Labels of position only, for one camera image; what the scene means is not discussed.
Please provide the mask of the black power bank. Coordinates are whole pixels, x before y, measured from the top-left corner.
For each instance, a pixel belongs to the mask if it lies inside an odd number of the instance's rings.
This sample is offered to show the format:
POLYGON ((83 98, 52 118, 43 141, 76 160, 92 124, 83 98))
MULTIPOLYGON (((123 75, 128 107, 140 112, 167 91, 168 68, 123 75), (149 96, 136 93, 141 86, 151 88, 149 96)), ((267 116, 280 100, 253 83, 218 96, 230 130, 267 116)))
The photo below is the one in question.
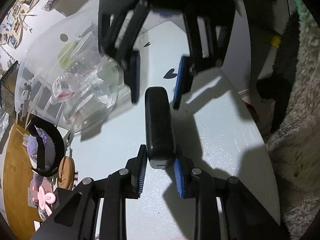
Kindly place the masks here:
POLYGON ((175 158, 176 144, 168 94, 163 87, 145 92, 146 151, 150 166, 167 168, 175 158))

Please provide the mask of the clear plastic water bottle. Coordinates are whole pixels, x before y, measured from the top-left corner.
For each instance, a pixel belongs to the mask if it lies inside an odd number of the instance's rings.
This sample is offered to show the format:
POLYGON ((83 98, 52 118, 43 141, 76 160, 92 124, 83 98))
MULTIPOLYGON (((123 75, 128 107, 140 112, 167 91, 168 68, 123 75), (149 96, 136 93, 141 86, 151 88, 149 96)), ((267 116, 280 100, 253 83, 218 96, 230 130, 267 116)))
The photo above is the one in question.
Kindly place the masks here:
POLYGON ((118 77, 118 69, 112 62, 94 67, 75 63, 54 81, 50 103, 55 105, 90 92, 99 102, 110 106, 115 102, 118 77))

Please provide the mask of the grey shaggy rug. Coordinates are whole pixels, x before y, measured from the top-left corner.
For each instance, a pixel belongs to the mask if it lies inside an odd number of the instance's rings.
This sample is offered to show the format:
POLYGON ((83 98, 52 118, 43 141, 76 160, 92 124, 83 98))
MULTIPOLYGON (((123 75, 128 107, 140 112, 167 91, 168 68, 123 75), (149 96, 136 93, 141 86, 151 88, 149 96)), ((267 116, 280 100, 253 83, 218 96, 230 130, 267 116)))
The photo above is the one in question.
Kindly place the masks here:
POLYGON ((295 80, 284 120, 266 144, 283 180, 283 219, 293 239, 306 232, 319 211, 319 26, 303 1, 295 2, 295 80))

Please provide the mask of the round wooden coaster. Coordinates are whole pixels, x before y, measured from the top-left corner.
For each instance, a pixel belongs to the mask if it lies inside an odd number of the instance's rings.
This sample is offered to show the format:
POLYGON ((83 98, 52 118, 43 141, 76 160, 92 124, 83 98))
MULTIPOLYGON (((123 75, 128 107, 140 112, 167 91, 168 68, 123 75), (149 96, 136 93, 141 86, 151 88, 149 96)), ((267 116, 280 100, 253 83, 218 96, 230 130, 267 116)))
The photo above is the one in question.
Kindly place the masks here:
POLYGON ((72 158, 65 156, 58 170, 57 186, 62 189, 72 190, 74 185, 75 165, 72 158))

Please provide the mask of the pink bunny hand mirror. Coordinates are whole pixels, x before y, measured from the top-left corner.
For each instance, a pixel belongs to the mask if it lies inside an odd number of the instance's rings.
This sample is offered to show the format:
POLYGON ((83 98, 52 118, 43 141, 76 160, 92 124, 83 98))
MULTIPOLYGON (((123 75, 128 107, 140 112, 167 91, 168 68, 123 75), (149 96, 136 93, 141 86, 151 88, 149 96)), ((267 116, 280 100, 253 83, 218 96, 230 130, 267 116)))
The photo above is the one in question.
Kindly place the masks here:
POLYGON ((37 204, 40 211, 47 217, 53 213, 53 204, 56 203, 57 198, 53 193, 51 182, 44 179, 39 187, 36 187, 35 180, 30 182, 32 201, 37 204))

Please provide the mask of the large clear plastic bowl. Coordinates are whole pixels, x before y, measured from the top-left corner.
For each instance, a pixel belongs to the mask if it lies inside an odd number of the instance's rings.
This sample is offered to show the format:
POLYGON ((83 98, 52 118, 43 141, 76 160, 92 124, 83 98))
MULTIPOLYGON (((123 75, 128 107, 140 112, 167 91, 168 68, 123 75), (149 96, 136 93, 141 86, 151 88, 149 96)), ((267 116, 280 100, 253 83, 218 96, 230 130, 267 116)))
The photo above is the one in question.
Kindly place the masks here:
POLYGON ((33 41, 17 74, 17 113, 77 133, 129 107, 122 69, 99 53, 97 19, 95 12, 78 12, 33 41))

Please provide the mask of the purple plush toy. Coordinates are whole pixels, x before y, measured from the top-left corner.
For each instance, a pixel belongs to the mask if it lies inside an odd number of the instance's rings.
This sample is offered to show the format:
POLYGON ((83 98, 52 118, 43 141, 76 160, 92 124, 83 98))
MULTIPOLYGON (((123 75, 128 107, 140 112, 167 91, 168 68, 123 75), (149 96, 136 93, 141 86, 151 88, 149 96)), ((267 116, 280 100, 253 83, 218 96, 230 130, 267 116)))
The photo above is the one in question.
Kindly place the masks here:
POLYGON ((33 179, 39 187, 53 168, 56 156, 54 142, 45 130, 35 127, 28 138, 27 154, 33 168, 33 179))

